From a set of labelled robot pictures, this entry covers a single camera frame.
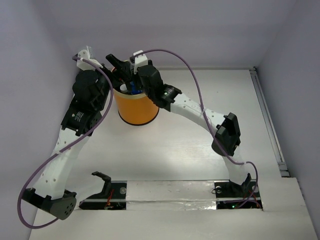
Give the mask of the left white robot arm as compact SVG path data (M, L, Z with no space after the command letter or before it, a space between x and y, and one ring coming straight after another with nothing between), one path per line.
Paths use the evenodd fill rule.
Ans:
M29 203L53 217L52 223L67 219L76 207L76 192L66 189L71 169L79 153L110 111L115 75L82 50L72 57L79 72L72 86L73 97L62 119L51 156L23 185L17 200L18 217L31 229L22 214L22 202Z

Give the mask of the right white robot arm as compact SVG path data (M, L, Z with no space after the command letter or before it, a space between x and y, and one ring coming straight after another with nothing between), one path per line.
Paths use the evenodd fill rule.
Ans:
M149 60L131 59L133 75L146 96L159 108L187 118L213 135L212 150L220 155L229 176L229 190L242 196L249 189L251 175L240 156L240 127L235 114L227 115L205 108L182 91L165 84Z

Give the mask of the clear ribbed plastic bottle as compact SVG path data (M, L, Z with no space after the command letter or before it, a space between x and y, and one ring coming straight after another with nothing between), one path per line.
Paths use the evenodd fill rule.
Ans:
M128 89L127 89L127 86L125 84L122 84L120 87L120 92L123 93L123 94L127 94L128 93Z

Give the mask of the blue label plastic bottle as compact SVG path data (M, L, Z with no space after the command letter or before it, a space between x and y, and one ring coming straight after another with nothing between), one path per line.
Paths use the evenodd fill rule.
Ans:
M131 90L129 91L129 93L131 95L138 95L143 92L142 88L138 86L137 83L134 83L133 81L130 82L130 87L131 87Z

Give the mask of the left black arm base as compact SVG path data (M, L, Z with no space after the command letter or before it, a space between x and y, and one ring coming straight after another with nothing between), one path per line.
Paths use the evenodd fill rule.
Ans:
M111 177L95 171L93 176L103 181L101 190L81 200L78 207L81 210L126 210L127 181L112 181Z

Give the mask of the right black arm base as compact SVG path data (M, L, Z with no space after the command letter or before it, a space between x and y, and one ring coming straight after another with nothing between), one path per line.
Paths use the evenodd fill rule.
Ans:
M255 188L256 182L251 181L244 191L232 188L229 181L214 183L211 193L216 197L218 210L235 209L262 209L263 204L259 187Z

